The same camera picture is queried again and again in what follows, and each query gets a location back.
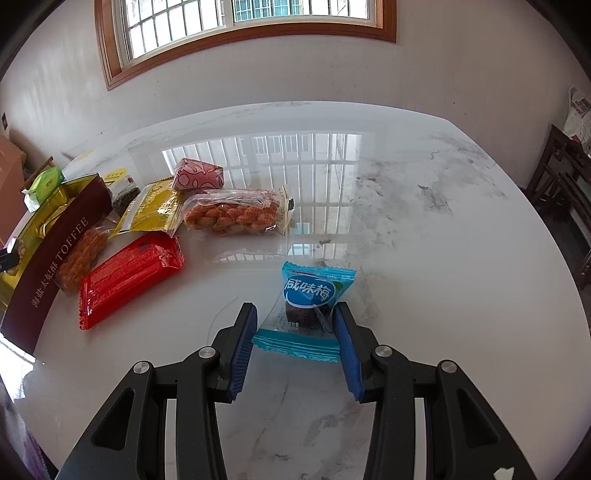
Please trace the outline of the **green tissue pack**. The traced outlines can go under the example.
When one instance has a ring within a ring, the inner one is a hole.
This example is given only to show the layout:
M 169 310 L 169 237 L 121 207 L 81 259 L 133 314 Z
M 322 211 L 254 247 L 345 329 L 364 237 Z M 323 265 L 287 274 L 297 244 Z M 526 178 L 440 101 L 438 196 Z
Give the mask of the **green tissue pack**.
M 35 177 L 28 188 L 24 188 L 21 193 L 24 195 L 24 204 L 26 209 L 33 213 L 43 202 L 62 184 L 63 174 L 58 166 L 43 170 Z

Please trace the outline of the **pink wrapped candy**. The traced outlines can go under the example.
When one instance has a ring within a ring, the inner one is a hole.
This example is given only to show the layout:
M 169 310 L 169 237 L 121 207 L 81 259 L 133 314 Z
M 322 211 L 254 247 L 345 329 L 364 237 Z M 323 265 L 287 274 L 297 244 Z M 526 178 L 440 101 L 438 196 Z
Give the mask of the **pink wrapped candy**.
M 221 166 L 182 158 L 175 167 L 171 188 L 175 191 L 221 189 L 224 171 Z

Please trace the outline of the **small wooden stool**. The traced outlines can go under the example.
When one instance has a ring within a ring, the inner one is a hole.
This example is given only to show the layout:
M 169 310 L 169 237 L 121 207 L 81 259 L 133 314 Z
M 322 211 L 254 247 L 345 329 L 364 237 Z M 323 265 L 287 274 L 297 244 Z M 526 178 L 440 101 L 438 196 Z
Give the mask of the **small wooden stool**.
M 53 162 L 53 157 L 50 156 L 45 162 L 43 162 L 41 164 L 40 167 L 38 167 L 35 171 L 33 171 L 28 178 L 24 181 L 23 185 L 21 186 L 22 190 L 28 190 L 32 183 L 34 182 L 34 180 L 45 170 L 54 167 L 55 164 Z

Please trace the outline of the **small blue plum candy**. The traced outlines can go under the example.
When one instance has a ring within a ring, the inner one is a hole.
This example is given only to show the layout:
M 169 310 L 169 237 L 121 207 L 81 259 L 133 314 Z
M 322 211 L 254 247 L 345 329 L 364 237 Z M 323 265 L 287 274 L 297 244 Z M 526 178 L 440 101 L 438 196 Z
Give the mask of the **small blue plum candy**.
M 286 262 L 281 275 L 280 296 L 253 336 L 253 344 L 294 358 L 338 362 L 339 340 L 332 326 L 332 311 L 353 285 L 356 272 Z

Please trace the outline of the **pink covered cabinet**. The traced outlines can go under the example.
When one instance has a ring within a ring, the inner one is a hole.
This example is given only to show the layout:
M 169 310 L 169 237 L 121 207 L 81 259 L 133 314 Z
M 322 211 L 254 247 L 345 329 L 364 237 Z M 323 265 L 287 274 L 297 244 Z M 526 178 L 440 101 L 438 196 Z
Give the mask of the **pink covered cabinet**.
M 26 154 L 5 136 L 0 138 L 0 238 L 1 246 L 24 215 L 23 200 Z

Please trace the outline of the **dark wooden chair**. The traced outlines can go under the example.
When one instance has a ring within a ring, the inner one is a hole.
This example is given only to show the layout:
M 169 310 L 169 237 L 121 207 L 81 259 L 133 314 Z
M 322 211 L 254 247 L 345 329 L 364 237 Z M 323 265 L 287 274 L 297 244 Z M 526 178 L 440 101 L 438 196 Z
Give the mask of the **dark wooden chair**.
M 590 157 L 550 127 L 525 196 L 561 248 L 578 289 L 590 285 Z

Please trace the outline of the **gold toffee tin box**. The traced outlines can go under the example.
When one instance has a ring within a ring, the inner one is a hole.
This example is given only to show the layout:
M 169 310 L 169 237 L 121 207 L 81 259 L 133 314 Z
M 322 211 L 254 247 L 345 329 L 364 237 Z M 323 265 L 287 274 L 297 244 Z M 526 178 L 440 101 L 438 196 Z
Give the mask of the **gold toffee tin box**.
M 21 350 L 35 350 L 58 293 L 56 275 L 82 236 L 111 211 L 111 194 L 92 174 L 65 182 L 28 219 L 15 275 L 1 274 L 1 334 Z

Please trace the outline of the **clear orange snack bag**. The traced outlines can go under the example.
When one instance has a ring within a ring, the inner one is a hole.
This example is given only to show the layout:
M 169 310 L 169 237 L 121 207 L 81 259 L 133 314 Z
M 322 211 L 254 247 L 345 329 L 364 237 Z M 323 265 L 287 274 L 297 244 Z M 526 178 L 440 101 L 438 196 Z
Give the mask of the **clear orange snack bag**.
M 96 264 L 114 228 L 111 219 L 103 219 L 86 230 L 68 253 L 55 275 L 55 283 L 66 295 L 73 296 L 78 292 L 82 278 Z

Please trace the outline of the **round yellow sticker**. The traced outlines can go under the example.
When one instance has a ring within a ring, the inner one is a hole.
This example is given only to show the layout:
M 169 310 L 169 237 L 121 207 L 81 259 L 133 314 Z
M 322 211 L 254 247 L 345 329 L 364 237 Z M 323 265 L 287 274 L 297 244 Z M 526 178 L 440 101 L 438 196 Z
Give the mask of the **round yellow sticker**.
M 109 173 L 107 173 L 105 176 L 103 176 L 103 181 L 104 183 L 109 186 L 111 184 L 113 184 L 114 182 L 120 180 L 121 178 L 125 177 L 127 175 L 127 169 L 126 168 L 117 168 Z

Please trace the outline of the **clear twisted snack bag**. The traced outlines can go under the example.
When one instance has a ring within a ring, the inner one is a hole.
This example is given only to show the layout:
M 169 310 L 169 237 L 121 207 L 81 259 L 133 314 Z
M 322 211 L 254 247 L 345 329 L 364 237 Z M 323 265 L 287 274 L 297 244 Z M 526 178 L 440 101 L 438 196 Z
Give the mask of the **clear twisted snack bag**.
M 192 230 L 217 236 L 286 234 L 294 199 L 286 187 L 279 190 L 221 189 L 196 193 L 181 210 Z

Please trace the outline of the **dark seaweed snack packet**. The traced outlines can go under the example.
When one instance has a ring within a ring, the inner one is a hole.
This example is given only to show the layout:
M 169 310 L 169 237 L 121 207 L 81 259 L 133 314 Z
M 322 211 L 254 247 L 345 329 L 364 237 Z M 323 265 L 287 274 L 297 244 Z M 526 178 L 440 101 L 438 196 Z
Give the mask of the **dark seaweed snack packet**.
M 140 189 L 130 176 L 124 176 L 109 186 L 113 211 L 121 217 L 129 204 L 140 194 Z

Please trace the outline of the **wooden window frame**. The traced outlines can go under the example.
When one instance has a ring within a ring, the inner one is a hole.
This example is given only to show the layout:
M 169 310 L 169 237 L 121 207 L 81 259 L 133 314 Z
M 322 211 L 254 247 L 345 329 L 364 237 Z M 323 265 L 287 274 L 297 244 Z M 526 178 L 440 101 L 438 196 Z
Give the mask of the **wooden window frame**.
M 109 90 L 181 56 L 239 41 L 287 35 L 397 41 L 395 1 L 96 0 L 94 21 Z

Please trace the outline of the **red foil snack packet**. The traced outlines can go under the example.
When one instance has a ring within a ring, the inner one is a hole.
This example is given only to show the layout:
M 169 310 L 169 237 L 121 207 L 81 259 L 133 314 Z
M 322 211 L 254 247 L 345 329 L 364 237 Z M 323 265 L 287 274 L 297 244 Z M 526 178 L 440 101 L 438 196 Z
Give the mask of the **red foil snack packet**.
M 135 239 L 82 278 L 79 328 L 90 330 L 183 266 L 184 256 L 176 237 L 150 232 Z

